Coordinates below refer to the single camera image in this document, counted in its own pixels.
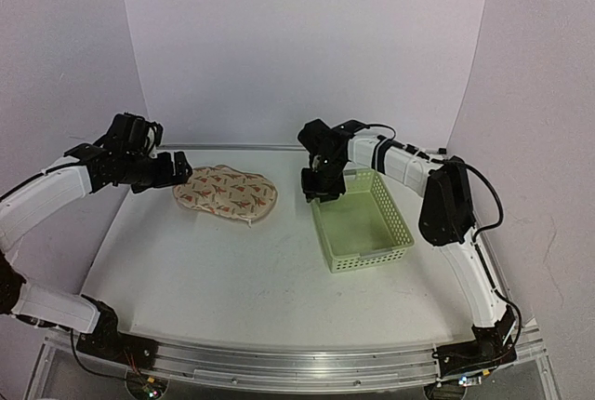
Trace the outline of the light green perforated plastic basket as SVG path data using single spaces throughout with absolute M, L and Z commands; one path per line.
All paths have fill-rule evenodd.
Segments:
M 343 176 L 344 194 L 311 203 L 329 271 L 345 273 L 400 260 L 415 239 L 381 175 L 355 168 Z

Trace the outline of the beige patterned mesh laundry bag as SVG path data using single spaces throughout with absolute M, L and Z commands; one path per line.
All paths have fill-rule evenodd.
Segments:
M 217 165 L 195 167 L 186 183 L 173 188 L 173 196 L 183 208 L 251 227 L 272 212 L 279 192 L 261 174 Z

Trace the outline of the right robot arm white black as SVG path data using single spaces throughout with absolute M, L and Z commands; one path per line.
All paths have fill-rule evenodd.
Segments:
M 522 313 L 509 300 L 484 249 L 482 233 L 498 228 L 504 209 L 492 183 L 444 149 L 427 153 L 395 136 L 369 136 L 371 125 L 350 120 L 335 127 L 315 119 L 297 135 L 309 154 L 301 171 L 307 201 L 334 202 L 346 192 L 344 169 L 360 165 L 401 183 L 421 198 L 417 228 L 447 259 L 471 310 L 473 338 L 438 347 L 445 374 L 512 362 Z

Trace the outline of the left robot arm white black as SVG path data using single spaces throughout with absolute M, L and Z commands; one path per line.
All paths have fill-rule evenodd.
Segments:
M 52 166 L 1 197 L 1 251 L 7 253 L 42 221 L 70 203 L 107 186 L 132 193 L 187 182 L 192 167 L 183 152 L 158 153 L 163 128 L 140 115 L 118 113 L 107 132 L 81 143 Z M 62 328 L 78 337 L 76 351 L 106 361 L 149 369 L 158 344 L 123 333 L 106 303 L 45 287 L 1 259 L 1 313 L 37 327 Z

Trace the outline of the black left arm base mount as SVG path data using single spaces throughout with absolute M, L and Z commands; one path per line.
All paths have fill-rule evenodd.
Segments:
M 83 295 L 99 310 L 99 321 L 91 333 L 79 335 L 77 352 L 102 360 L 151 369 L 158 350 L 158 342 L 138 335 L 119 331 L 119 318 L 115 310 L 100 300 Z

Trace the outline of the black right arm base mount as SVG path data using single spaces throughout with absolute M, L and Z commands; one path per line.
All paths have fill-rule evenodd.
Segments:
M 497 327 L 473 327 L 472 331 L 473 340 L 441 345 L 433 351 L 442 379 L 474 374 L 516 359 L 514 327 L 507 332 Z

